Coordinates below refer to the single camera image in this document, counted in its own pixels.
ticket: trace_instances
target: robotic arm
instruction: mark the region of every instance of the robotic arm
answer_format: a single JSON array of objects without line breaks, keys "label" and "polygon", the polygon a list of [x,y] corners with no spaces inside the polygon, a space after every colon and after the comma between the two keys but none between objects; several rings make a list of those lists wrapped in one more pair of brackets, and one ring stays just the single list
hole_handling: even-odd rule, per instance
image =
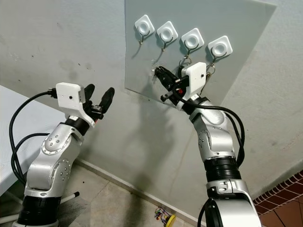
[{"label": "robotic arm", "polygon": [[197,131],[209,198],[199,215],[198,227],[204,211],[207,227],[261,227],[247,185],[238,170],[244,154],[236,160],[232,137],[227,130],[229,116],[221,111],[228,109],[213,106],[198,94],[205,85],[206,64],[198,62],[180,68],[178,77],[164,67],[157,67],[155,76],[168,90],[161,100],[169,99],[178,110],[186,112]]},{"label": "robotic arm", "polygon": [[84,89],[69,83],[59,83],[52,88],[66,121],[59,123],[44,139],[38,157],[29,167],[23,208],[14,227],[58,226],[58,206],[84,135],[103,118],[115,93],[111,87],[99,105],[92,105],[89,99],[94,89],[92,84]]}]

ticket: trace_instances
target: floor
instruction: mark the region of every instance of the floor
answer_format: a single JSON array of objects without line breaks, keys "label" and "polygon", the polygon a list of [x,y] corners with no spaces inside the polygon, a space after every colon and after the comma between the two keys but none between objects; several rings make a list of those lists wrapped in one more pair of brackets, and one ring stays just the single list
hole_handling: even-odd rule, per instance
[{"label": "floor", "polygon": [[[19,183],[10,189],[22,198],[23,188]],[[160,220],[154,218],[156,206],[131,194],[127,190],[104,178],[74,165],[65,196],[76,191],[80,196],[59,207],[61,227],[161,227]],[[0,197],[0,217],[19,212],[21,205],[11,201],[6,195]],[[11,223],[2,224],[10,227]],[[174,227],[192,227],[177,218]]]},{"label": "floor", "polygon": [[303,196],[260,217],[266,227],[303,227]]}]

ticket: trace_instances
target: concrete wall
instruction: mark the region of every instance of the concrete wall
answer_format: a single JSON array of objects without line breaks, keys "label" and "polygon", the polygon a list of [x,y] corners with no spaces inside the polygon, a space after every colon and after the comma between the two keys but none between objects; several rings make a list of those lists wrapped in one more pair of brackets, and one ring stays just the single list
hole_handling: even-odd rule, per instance
[{"label": "concrete wall", "polygon": [[[278,7],[223,102],[246,126],[241,173],[253,195],[302,168],[303,157],[303,2],[269,2]],[[125,90],[124,75],[123,0],[0,1],[0,83],[26,96],[62,81],[94,83],[95,102],[115,87],[81,157],[197,216],[206,178],[191,123]]]}]

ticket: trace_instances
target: yellow object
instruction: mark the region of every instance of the yellow object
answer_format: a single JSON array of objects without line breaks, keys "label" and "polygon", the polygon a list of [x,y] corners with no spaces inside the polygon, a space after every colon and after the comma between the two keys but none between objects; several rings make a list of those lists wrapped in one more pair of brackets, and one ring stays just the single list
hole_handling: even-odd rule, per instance
[{"label": "yellow object", "polygon": [[169,218],[169,221],[167,222],[167,224],[165,225],[165,227],[172,227],[175,223],[175,220],[176,220],[176,215],[172,215],[170,218]]}]

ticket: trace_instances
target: baseboard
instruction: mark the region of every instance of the baseboard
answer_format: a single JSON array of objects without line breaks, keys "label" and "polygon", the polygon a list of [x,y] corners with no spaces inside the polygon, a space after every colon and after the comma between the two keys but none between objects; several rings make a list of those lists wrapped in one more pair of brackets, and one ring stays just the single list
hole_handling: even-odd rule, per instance
[{"label": "baseboard", "polygon": [[102,176],[103,178],[109,180],[110,182],[128,190],[129,192],[136,194],[137,196],[147,200],[148,202],[151,202],[152,204],[158,206],[158,207],[162,207],[165,210],[167,210],[169,213],[175,214],[178,218],[188,222],[189,224],[193,225],[193,226],[197,226],[197,221],[198,219],[196,219],[195,217],[167,204],[166,202],[159,200],[158,198],[156,198],[155,196],[148,194],[146,192],[143,192],[139,189],[137,189],[136,187],[134,187],[133,185],[129,184],[128,182],[116,177],[115,175],[83,160],[83,159],[76,159],[75,163],[88,169],[89,171],[92,171],[93,173]]}]

